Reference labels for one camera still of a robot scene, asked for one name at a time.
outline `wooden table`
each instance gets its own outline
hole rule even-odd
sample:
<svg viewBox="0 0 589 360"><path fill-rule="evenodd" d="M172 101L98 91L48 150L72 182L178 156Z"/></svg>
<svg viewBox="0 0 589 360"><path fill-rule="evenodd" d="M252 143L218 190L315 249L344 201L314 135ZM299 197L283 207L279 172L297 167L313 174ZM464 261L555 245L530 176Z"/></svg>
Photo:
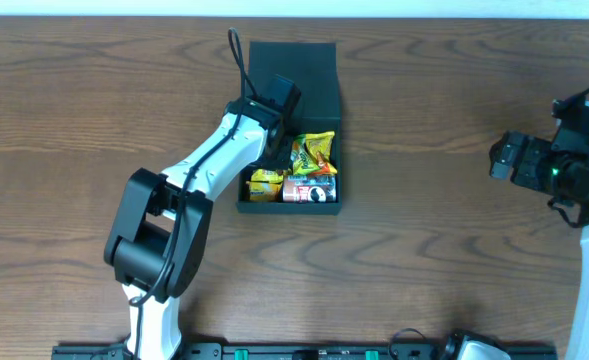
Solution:
<svg viewBox="0 0 589 360"><path fill-rule="evenodd" d="M580 232L488 176L514 129L589 85L588 21L0 18L0 358L109 342L128 308L102 254L127 178L189 154L238 96L226 30L337 42L344 207L238 214L219 198L185 333L385 342L465 327L566 351Z"/></svg>

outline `wooden surface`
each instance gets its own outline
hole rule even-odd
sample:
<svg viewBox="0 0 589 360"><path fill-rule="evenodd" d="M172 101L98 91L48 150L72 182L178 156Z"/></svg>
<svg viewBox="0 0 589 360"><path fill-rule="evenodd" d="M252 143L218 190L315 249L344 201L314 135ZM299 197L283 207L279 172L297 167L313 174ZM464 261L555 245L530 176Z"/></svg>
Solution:
<svg viewBox="0 0 589 360"><path fill-rule="evenodd" d="M508 129L553 134L550 101L589 85L589 22L0 18L0 358L128 334L102 260L113 216L136 169L185 157L238 96L229 26L246 49L338 43L344 208L240 215L233 182L186 332L384 342L460 326L565 352L580 233L490 179L487 152Z"/></svg>

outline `yellow snack bag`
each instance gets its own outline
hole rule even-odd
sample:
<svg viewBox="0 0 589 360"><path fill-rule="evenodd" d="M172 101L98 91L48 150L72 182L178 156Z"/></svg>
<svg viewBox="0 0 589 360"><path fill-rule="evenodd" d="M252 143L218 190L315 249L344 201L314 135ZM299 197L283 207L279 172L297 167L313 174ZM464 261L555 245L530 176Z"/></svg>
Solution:
<svg viewBox="0 0 589 360"><path fill-rule="evenodd" d="M336 174L338 171L330 164L330 151L332 150L332 139L334 131L322 134L306 134L305 146L310 156L314 158L319 170L313 171L311 175Z"/></svg>
<svg viewBox="0 0 589 360"><path fill-rule="evenodd" d="M278 193L281 191L281 184L270 184L263 182L248 181L250 201L270 202L278 200Z"/></svg>
<svg viewBox="0 0 589 360"><path fill-rule="evenodd" d="M305 150L305 136L299 135L294 138L292 143L292 173L294 175L307 175L321 168L316 164L316 160Z"/></svg>
<svg viewBox="0 0 589 360"><path fill-rule="evenodd" d="M258 169L252 173L252 181L280 184L283 182L283 171Z"/></svg>

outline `green connector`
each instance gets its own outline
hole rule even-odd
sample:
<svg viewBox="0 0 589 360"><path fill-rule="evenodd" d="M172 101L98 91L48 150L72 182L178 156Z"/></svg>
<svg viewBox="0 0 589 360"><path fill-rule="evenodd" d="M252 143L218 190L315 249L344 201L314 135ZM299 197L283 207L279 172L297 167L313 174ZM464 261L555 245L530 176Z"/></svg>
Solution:
<svg viewBox="0 0 589 360"><path fill-rule="evenodd" d="M250 352L247 350L234 351L234 360L248 360L249 357L250 357Z"/></svg>
<svg viewBox="0 0 589 360"><path fill-rule="evenodd" d="M365 352L365 360L378 360L378 351L369 350Z"/></svg>

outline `dark green box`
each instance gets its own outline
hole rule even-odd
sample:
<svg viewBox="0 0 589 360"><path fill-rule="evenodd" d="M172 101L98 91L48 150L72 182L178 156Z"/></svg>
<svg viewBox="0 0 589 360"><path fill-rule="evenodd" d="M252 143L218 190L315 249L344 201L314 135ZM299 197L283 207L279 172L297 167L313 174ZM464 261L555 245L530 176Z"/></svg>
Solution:
<svg viewBox="0 0 589 360"><path fill-rule="evenodd" d="M242 213L336 215L341 210L341 101L336 73L336 44L268 43L250 44L249 77L257 89L265 88L274 75L292 80L301 90L286 134L299 135L334 131L330 162L338 170L336 202L333 203L254 203L247 201L246 181L252 170L239 175L236 207Z"/></svg>

